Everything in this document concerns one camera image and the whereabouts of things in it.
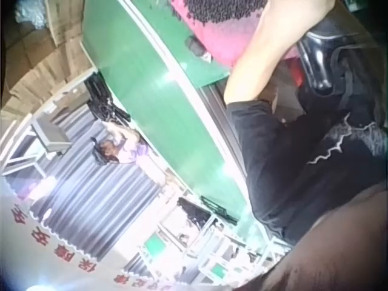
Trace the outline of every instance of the white wall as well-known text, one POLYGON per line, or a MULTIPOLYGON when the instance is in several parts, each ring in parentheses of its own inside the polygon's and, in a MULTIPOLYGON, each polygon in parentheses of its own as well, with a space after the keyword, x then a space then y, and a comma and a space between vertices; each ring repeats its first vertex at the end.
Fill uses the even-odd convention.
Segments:
POLYGON ((119 285, 114 282, 121 269, 128 261, 117 251, 112 250, 97 263, 94 272, 87 273, 78 268, 79 261, 84 258, 75 253, 68 263, 58 257, 54 250, 63 242, 50 235, 49 244, 38 244, 31 236, 36 226, 29 213, 25 224, 14 220, 12 209, 15 204, 26 207, 7 189, 3 177, 1 183, 1 267, 5 278, 9 279, 17 290, 26 290, 33 285, 50 285, 56 291, 70 290, 130 290, 131 283, 119 285))

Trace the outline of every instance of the purple clothing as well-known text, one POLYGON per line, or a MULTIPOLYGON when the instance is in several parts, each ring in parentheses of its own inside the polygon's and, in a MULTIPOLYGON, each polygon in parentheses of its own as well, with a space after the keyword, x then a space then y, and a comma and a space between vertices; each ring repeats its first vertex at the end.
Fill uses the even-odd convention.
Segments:
POLYGON ((149 153, 148 145, 143 142, 137 143, 134 147, 131 142, 128 142, 126 139, 122 139, 117 146, 119 148, 117 158, 119 159, 120 164, 130 164, 131 162, 136 162, 140 156, 146 156, 149 153))

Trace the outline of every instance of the striped curtain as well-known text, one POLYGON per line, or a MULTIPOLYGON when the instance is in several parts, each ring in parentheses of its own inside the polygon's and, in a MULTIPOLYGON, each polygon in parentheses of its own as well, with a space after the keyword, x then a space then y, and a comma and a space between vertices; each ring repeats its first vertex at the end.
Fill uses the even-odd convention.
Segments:
POLYGON ((31 206, 31 215, 59 239, 100 261, 161 188, 136 164, 96 165, 90 137, 99 141, 108 133, 87 107, 57 124, 73 145, 64 156, 42 161, 57 184, 31 206), (46 213, 50 215, 43 220, 46 213))

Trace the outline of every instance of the pink mat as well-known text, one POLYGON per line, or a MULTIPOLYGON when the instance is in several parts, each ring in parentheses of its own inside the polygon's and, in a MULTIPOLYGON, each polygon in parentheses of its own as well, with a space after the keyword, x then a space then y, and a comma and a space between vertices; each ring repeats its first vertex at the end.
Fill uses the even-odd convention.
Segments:
MULTIPOLYGON (((188 9, 183 0, 173 0, 171 4, 190 27, 196 37, 203 43, 215 60, 228 67, 233 67, 241 56, 259 23, 260 10, 247 18, 228 20, 222 23, 202 23, 187 18, 188 9)), ((285 59, 299 56, 296 47, 292 47, 285 59)))

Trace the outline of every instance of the black clothing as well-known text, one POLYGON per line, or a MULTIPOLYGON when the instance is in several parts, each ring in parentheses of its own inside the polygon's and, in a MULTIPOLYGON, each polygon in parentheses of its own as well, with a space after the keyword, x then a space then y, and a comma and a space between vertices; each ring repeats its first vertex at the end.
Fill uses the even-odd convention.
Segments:
POLYGON ((386 133, 367 111, 283 124, 261 101, 229 104, 255 218, 295 245, 327 211, 387 177, 386 133))

